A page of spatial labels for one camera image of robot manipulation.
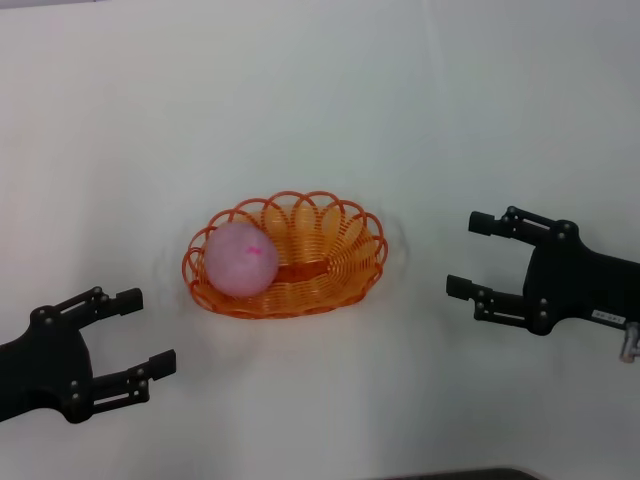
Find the woven basket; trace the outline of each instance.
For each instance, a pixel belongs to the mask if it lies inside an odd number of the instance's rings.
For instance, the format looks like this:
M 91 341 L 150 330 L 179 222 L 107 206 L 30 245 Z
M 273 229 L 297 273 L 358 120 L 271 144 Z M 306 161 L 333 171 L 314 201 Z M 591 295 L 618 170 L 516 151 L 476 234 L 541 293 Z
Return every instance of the woven basket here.
M 253 224 L 278 249 L 278 275 L 259 295 L 230 297 L 207 278 L 205 242 L 226 222 Z M 289 318 L 359 302 L 382 276 L 387 253 L 380 221 L 358 204 L 327 192 L 280 192 L 266 200 L 246 200 L 214 216 L 191 240 L 182 276 L 195 302 L 211 312 L 238 318 Z

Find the pink ball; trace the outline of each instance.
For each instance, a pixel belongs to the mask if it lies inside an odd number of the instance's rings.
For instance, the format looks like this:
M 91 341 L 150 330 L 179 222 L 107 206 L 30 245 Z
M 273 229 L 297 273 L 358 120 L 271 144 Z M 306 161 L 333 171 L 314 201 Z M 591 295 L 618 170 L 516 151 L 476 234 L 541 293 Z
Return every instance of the pink ball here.
M 204 266 L 211 284 L 225 295 L 250 297 L 266 290 L 278 273 L 278 250 L 249 223 L 226 223 L 207 240 Z

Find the orange basket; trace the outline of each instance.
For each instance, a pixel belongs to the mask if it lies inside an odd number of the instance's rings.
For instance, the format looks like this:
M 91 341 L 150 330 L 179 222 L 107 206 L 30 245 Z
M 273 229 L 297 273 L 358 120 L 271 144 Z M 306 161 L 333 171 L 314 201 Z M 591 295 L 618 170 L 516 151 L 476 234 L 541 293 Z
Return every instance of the orange basket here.
M 277 200 L 294 197 L 280 205 Z M 280 265 L 259 295 L 230 297 L 209 282 L 206 241 L 226 222 L 249 222 L 278 249 Z M 238 318 L 289 318 L 359 302 L 382 276 L 388 246 L 380 221 L 360 205 L 327 192 L 280 192 L 252 198 L 214 216 L 191 240 L 182 276 L 202 308 Z

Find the white table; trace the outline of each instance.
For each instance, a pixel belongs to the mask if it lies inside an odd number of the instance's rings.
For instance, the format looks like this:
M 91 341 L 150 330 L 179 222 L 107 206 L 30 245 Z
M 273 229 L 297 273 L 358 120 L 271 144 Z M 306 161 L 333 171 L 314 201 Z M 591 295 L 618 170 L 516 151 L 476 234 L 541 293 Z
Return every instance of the white table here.
M 0 12 L 0 339 L 93 285 L 144 311 L 84 335 L 97 374 L 168 348 L 143 406 L 0 425 L 11 479 L 321 480 L 491 465 L 635 479 L 619 331 L 475 322 L 448 273 L 517 293 L 515 204 L 640 259 L 640 11 L 628 2 L 114 0 Z M 326 189 L 380 215 L 360 305 L 197 308 L 180 262 L 217 211 Z

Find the pink balloon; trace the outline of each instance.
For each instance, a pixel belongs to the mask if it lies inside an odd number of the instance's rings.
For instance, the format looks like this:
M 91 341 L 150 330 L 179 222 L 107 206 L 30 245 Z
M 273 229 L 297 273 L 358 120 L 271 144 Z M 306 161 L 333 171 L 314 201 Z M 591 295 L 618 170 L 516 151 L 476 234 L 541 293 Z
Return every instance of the pink balloon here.
M 211 284 L 232 297 L 265 291 L 278 273 L 278 250 L 249 223 L 226 223 L 207 240 L 204 265 Z

